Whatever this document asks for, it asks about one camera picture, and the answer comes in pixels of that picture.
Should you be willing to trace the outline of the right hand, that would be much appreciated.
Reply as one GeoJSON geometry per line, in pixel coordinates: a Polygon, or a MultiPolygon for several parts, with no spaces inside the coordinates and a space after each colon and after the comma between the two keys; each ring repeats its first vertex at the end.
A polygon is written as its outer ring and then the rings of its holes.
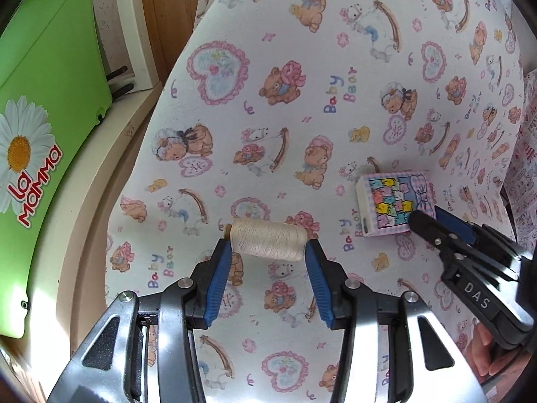
{"type": "Polygon", "coordinates": [[[491,333],[482,323],[478,323],[474,328],[472,341],[469,343],[464,357],[480,383],[489,376],[498,375],[506,367],[501,373],[498,386],[510,388],[529,363],[531,355],[526,351],[516,349],[492,359],[492,345],[491,333]]]}

